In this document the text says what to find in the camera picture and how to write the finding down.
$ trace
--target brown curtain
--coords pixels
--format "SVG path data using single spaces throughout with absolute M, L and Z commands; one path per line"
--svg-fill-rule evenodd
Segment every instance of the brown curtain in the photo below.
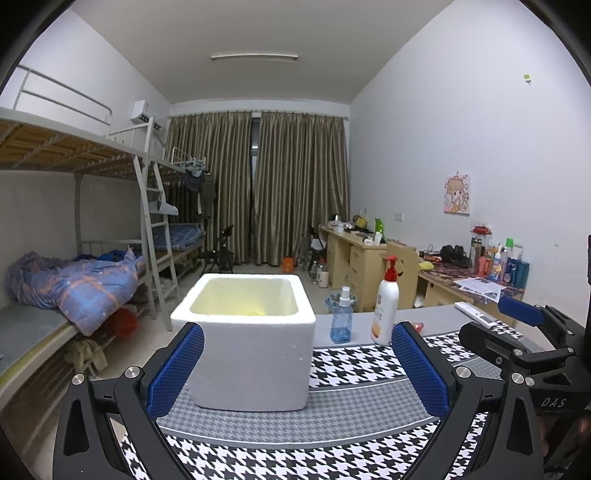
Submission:
M 349 217 L 342 118 L 263 112 L 255 172 L 257 264 L 297 253 L 310 225 Z
M 217 184 L 214 215 L 206 224 L 207 248 L 213 248 L 224 228 L 234 225 L 228 248 L 234 252 L 237 264 L 248 261 L 251 121 L 251 112 L 175 117 L 170 121 L 166 141 L 167 155 L 174 147 L 179 147 L 196 158 L 205 159 Z M 196 195 L 185 192 L 179 196 L 179 213 L 194 221 Z

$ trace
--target anime poster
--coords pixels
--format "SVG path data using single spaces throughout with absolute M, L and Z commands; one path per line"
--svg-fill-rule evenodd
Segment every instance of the anime poster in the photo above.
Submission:
M 456 173 L 445 179 L 443 211 L 470 215 L 470 175 Z

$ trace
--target blue gripper pad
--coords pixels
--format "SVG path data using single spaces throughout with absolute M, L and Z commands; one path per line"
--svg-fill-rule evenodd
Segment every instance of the blue gripper pad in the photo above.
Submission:
M 421 339 L 421 341 L 424 344 L 423 348 L 431 348 L 424 340 Z M 413 384 L 413 388 L 427 413 L 440 419 L 447 417 L 450 411 L 448 385 L 402 323 L 397 324 L 394 328 L 392 350 Z
M 148 387 L 146 411 L 152 420 L 168 415 L 203 353 L 203 329 L 195 324 Z
M 523 301 L 512 299 L 511 297 L 501 297 L 498 307 L 499 312 L 503 315 L 507 315 L 532 327 L 538 327 L 544 324 L 545 319 L 542 311 Z

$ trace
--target remote control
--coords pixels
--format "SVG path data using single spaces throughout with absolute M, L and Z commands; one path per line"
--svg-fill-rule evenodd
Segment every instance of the remote control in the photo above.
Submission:
M 460 312 L 465 313 L 471 319 L 476 320 L 478 323 L 488 329 L 492 328 L 493 325 L 496 325 L 495 318 L 491 317 L 487 313 L 484 313 L 482 310 L 477 309 L 471 303 L 466 301 L 457 301 L 454 305 L 458 310 L 460 310 Z

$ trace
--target orange bucket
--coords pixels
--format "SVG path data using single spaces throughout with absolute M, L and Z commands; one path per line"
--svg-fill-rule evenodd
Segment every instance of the orange bucket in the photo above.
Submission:
M 281 264 L 281 271 L 283 273 L 293 273 L 294 272 L 293 257 L 284 257 L 283 258 L 283 263 Z

